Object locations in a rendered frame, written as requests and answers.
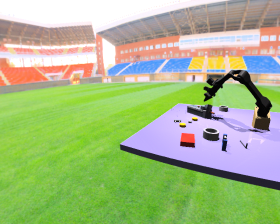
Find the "red block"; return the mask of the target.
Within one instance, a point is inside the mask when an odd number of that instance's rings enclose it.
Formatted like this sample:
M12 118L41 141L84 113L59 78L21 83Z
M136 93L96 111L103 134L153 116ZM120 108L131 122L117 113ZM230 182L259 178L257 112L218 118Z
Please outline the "red block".
M195 147L195 134L193 133L182 133L180 140L180 147Z

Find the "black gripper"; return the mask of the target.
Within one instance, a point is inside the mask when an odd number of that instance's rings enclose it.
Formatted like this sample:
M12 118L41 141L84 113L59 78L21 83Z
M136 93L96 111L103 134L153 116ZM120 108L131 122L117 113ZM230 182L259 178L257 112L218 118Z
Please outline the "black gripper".
M207 100L210 100L211 98L213 98L217 93L217 90L211 88L210 91L207 93L205 92L204 96L205 96L205 99L203 100L204 102L207 101ZM212 97L213 96L213 97Z

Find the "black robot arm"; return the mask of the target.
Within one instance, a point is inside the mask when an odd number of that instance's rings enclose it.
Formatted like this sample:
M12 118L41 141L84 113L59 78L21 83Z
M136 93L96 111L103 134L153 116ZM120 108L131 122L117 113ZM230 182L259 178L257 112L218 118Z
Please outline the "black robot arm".
M234 76L238 74L237 76ZM225 81L228 79L233 78L235 81L239 81L240 84L245 85L248 90L251 92L251 94L256 99L255 104L258 107L257 110L257 116L260 117L267 117L267 114L269 113L270 109L272 108L271 101L263 96L260 91L256 88L256 86L251 81L251 77L249 73L246 70L230 70L228 74L226 74L224 77L221 77L219 79L212 79L211 77L206 81L210 86L213 86L212 88L216 91L219 90L219 88L223 88L223 85Z

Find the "dark grey ring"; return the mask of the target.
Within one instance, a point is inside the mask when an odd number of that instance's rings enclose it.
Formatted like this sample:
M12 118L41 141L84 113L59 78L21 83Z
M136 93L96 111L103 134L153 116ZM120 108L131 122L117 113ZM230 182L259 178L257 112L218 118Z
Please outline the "dark grey ring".
M203 138L209 141L216 141L219 138L220 131L216 128L206 127L203 129Z
M229 109L228 106L224 106L224 105L219 106L219 111L221 111L221 112L228 112L228 109Z

